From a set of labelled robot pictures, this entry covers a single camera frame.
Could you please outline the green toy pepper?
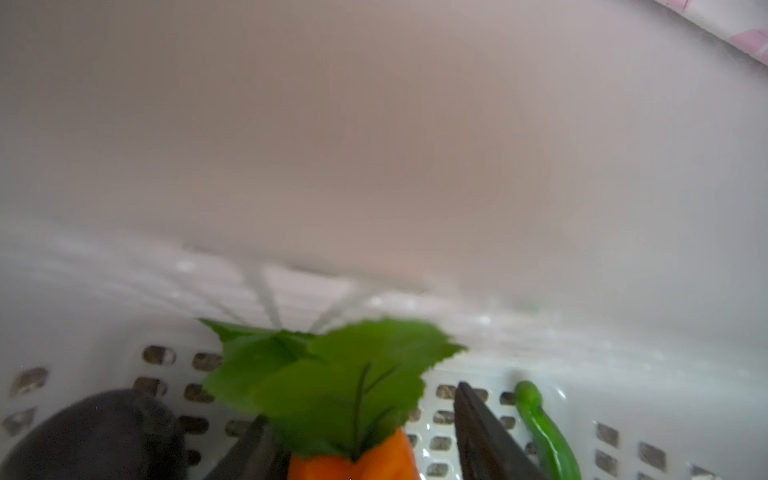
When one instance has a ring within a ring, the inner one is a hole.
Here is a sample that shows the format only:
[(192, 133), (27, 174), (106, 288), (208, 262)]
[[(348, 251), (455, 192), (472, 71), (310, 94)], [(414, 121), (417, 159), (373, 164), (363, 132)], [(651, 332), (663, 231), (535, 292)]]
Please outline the green toy pepper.
[(531, 381), (518, 382), (514, 389), (516, 408), (532, 435), (540, 468), (548, 479), (581, 480), (576, 456), (565, 436), (544, 410), (543, 396)]

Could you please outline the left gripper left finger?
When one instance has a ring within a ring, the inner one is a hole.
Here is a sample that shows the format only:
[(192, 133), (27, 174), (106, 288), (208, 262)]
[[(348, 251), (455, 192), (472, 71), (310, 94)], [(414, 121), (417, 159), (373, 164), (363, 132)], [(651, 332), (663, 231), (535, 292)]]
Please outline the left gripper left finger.
[(288, 451), (269, 420), (259, 416), (209, 472), (205, 480), (286, 480)]

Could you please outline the dark toy eggplant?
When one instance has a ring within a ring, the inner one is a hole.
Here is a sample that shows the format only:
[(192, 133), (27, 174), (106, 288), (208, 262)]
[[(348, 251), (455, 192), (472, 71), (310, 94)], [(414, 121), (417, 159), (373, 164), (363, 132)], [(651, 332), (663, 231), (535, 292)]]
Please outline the dark toy eggplant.
[(3, 479), (187, 479), (172, 409), (133, 389), (88, 396), (34, 427), (1, 462)]

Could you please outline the white perforated plastic basket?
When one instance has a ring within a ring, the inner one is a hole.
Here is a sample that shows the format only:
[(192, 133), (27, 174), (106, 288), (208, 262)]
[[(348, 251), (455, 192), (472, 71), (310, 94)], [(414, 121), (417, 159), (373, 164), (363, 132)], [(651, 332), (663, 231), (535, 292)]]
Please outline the white perforated plastic basket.
[(204, 319), (384, 315), (467, 346), (425, 479), (461, 381), (530, 445), (524, 379), (586, 479), (765, 478), (766, 3), (2, 3), (3, 451), (136, 387), (204, 478)]

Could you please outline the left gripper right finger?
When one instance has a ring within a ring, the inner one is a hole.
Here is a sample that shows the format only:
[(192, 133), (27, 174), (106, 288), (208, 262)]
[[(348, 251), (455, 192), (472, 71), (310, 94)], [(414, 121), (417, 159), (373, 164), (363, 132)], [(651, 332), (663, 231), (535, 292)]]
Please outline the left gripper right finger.
[(454, 425), (464, 480), (546, 480), (467, 382), (455, 391)]

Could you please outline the orange toy carrot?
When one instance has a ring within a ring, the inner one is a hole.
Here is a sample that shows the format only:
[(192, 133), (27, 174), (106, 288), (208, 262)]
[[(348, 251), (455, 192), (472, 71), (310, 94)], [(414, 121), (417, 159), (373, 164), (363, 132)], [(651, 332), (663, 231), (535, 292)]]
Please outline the orange toy carrot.
[(326, 333), (205, 326), (222, 346), (204, 380), (216, 401), (271, 423), (288, 451), (287, 479), (416, 479), (405, 424), (424, 375), (464, 351), (436, 324), (364, 319)]

